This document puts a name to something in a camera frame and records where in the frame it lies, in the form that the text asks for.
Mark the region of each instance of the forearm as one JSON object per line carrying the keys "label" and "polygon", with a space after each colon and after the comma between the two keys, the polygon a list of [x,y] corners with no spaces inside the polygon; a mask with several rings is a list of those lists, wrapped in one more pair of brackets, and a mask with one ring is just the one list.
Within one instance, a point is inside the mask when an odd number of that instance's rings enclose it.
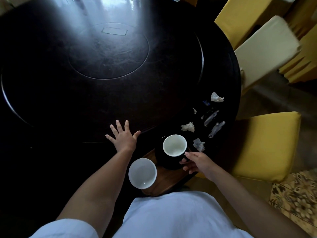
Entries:
{"label": "forearm", "polygon": [[250,194],[223,169],[216,168],[210,174],[208,178],[215,182],[256,238],[310,237],[282,213]]}
{"label": "forearm", "polygon": [[83,220],[102,237],[112,217],[132,153],[128,149],[118,152],[90,176],[74,193],[57,220]]}

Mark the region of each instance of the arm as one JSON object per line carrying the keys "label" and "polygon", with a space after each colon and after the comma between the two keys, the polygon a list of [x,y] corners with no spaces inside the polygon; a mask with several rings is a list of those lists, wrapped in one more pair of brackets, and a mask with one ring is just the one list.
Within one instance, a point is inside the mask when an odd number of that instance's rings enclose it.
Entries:
{"label": "arm", "polygon": [[238,180],[204,153],[186,152],[185,155],[190,161],[187,163],[183,159],[180,162],[185,164],[184,170],[188,170],[190,174],[202,172],[213,181],[255,237],[310,237],[282,213],[250,194]]}
{"label": "arm", "polygon": [[132,136],[128,120],[124,131],[118,120],[116,123],[118,130],[110,125],[115,139],[109,135],[106,137],[116,147],[117,154],[78,188],[56,219],[83,220],[95,228],[99,237],[103,236],[110,222],[137,137],[141,133],[138,131]]}

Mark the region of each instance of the person's left hand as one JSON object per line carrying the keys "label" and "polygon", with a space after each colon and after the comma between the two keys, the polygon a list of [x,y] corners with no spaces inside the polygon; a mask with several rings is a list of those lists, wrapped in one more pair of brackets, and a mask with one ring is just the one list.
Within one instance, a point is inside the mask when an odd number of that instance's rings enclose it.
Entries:
{"label": "person's left hand", "polygon": [[133,136],[130,132],[129,121],[126,120],[124,124],[124,131],[121,127],[119,120],[116,120],[117,129],[111,124],[110,128],[115,136],[115,139],[109,135],[106,138],[109,139],[116,147],[117,152],[122,150],[134,151],[137,145],[137,138],[141,131],[137,131]]}

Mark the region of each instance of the floral pattern tile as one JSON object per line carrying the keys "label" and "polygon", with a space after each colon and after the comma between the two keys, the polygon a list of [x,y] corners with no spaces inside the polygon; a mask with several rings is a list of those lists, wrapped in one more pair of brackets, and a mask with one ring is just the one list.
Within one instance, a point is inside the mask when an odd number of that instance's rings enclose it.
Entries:
{"label": "floral pattern tile", "polygon": [[317,236],[317,170],[289,174],[273,184],[270,205],[298,224],[311,236]]}

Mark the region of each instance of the hand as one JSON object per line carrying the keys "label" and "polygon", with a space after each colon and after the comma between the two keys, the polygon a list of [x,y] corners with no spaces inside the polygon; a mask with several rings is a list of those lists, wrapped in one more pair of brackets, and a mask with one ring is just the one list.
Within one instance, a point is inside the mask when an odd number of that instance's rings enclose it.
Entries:
{"label": "hand", "polygon": [[184,164],[183,170],[188,170],[189,174],[192,174],[193,172],[202,172],[209,180],[211,180],[212,172],[215,169],[222,169],[204,153],[185,152],[185,155],[190,161],[187,162],[184,158],[180,161],[180,164]]}
{"label": "hand", "polygon": [[141,131],[137,131],[133,136],[130,132],[129,121],[126,120],[124,124],[124,131],[121,127],[119,120],[116,121],[117,129],[111,124],[110,128],[115,136],[115,139],[109,135],[106,138],[109,139],[116,147],[117,152],[122,150],[134,151],[137,145],[137,138]]}

